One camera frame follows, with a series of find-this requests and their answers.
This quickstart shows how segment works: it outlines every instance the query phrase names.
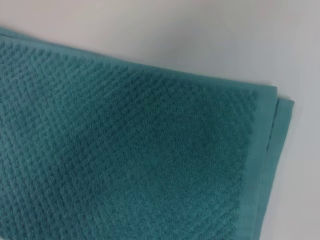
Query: textured towel surface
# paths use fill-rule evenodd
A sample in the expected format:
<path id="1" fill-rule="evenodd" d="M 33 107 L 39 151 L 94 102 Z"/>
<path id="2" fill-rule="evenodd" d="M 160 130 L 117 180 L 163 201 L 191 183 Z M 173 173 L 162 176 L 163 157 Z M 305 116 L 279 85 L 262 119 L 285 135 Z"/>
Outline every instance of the textured towel surface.
<path id="1" fill-rule="evenodd" d="M 292 107 L 0 29 L 0 236 L 258 240 Z"/>

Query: folded towel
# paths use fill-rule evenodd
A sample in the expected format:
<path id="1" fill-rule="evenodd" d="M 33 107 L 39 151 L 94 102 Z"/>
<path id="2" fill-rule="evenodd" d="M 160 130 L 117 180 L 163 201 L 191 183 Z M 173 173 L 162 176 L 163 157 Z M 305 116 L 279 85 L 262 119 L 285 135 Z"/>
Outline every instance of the folded towel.
<path id="1" fill-rule="evenodd" d="M 0 236 L 258 240 L 293 101 L 0 29 Z"/>

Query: white background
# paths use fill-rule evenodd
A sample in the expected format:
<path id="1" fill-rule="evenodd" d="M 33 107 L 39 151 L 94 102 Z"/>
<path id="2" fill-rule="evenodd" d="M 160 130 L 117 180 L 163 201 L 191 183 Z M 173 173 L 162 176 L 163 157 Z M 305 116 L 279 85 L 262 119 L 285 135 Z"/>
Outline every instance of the white background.
<path id="1" fill-rule="evenodd" d="M 295 100 L 262 240 L 320 239 L 319 0 L 0 0 L 0 25 Z"/>

